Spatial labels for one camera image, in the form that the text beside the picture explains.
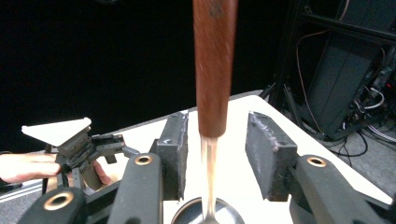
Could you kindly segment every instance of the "white table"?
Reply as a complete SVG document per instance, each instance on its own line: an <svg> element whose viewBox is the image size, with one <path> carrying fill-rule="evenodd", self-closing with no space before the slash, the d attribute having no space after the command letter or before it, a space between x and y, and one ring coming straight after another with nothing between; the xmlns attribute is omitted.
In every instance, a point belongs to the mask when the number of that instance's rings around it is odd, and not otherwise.
<svg viewBox="0 0 396 224"><path fill-rule="evenodd" d="M325 147L307 133L298 128L289 119L268 105L262 98L250 95L229 103L227 131L219 139L217 195L233 206L247 224L258 223L260 217L274 223L292 223L289 202L272 203L264 201L255 176L245 153L247 136L248 112L255 111L271 117L283 131L297 144L298 154L313 154L331 161L344 175L350 185L357 191L367 194L384 203L390 204L392 199L359 175L344 162L335 157ZM201 156L200 135L198 133L197 112L189 115L189 155L187 160L185 201L163 203L163 223L170 223L177 209L190 199L201 196ZM154 139L159 138L166 120L122 131L127 146L141 152L149 152ZM122 177L127 162L121 154L117 155L118 163L106 165L103 158L99 161L112 178Z"/></svg>

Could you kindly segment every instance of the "brown wooden handle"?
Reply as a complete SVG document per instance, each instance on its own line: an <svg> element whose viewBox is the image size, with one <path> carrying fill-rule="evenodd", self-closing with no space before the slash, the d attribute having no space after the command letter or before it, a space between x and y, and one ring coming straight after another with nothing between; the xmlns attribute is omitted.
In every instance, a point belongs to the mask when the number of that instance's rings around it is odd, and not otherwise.
<svg viewBox="0 0 396 224"><path fill-rule="evenodd" d="M199 132L224 134L233 72L237 0L193 0Z"/></svg>

